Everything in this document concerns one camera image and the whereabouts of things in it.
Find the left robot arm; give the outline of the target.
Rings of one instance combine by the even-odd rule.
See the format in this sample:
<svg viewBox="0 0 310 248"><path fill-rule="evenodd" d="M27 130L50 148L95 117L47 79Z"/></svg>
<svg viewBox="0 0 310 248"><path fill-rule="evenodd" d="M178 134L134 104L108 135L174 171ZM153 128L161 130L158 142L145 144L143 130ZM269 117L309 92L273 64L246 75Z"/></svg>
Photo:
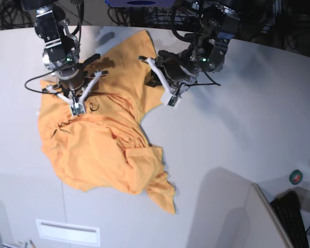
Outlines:
<svg viewBox="0 0 310 248"><path fill-rule="evenodd" d="M197 77L222 69L229 42L238 31L242 1L198 1L196 26L184 36L172 27L179 40L189 44L180 53L160 50L156 58L140 56L151 69L150 87L162 86L161 102L177 107L182 94L193 86L200 86Z"/></svg>

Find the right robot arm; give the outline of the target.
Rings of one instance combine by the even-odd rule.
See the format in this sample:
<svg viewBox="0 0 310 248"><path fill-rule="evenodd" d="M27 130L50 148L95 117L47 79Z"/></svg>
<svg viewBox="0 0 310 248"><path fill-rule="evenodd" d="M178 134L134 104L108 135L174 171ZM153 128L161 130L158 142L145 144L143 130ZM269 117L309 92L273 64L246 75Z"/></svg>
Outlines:
<svg viewBox="0 0 310 248"><path fill-rule="evenodd" d="M106 71L88 75L86 67L100 59L94 54L80 62L80 41L84 20L84 1L72 1L77 7L78 25L73 32L68 28L69 20L64 10L55 1L22 1L24 10L36 12L35 32L44 41L43 63L57 78L56 84L49 84L39 93L54 95L69 105L72 116L86 113L85 100L91 89Z"/></svg>

